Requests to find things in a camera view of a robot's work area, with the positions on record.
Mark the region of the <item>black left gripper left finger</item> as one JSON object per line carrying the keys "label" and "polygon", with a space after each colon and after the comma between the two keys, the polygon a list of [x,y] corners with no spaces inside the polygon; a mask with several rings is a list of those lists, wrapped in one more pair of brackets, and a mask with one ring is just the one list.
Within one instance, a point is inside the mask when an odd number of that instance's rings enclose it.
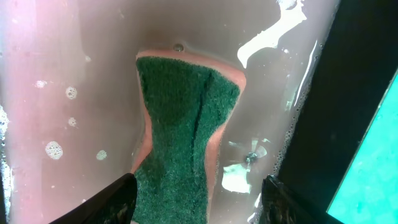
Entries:
{"label": "black left gripper left finger", "polygon": [[127,173],[50,224],[130,224],[136,200],[137,180]]}

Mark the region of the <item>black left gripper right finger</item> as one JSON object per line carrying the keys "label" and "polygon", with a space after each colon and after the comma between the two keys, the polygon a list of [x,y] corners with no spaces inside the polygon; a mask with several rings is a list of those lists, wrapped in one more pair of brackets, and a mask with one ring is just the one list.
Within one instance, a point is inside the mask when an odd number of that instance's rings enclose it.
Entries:
{"label": "black left gripper right finger", "polygon": [[342,224],[290,190],[274,175],[263,180],[261,203],[260,224]]}

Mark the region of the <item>green and pink sponge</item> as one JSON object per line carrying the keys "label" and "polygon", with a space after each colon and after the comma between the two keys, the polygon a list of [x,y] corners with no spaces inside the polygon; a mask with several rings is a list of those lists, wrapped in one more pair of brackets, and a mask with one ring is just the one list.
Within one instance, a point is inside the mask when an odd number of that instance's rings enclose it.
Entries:
{"label": "green and pink sponge", "polygon": [[145,50],[136,59],[144,135],[132,173],[135,223],[207,223],[227,122],[246,86],[201,55]]}

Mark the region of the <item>dark red water tray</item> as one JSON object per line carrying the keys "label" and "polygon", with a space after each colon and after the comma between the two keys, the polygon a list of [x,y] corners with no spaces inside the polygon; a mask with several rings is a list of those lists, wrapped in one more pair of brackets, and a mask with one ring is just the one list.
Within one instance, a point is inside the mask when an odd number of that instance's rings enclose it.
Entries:
{"label": "dark red water tray", "polygon": [[237,51],[282,11],[305,16],[249,58],[227,126],[235,164],[259,134],[271,171],[297,94],[343,1],[2,1],[1,171],[8,223],[48,223],[128,172],[144,118],[134,58],[182,43],[240,66]]}

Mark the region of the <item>teal plastic tray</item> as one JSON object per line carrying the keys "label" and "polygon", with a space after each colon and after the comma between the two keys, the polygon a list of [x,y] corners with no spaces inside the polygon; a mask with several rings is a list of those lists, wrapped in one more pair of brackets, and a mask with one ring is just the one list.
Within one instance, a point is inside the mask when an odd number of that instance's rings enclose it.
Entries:
{"label": "teal plastic tray", "polygon": [[327,213],[342,223],[397,223],[397,74]]}

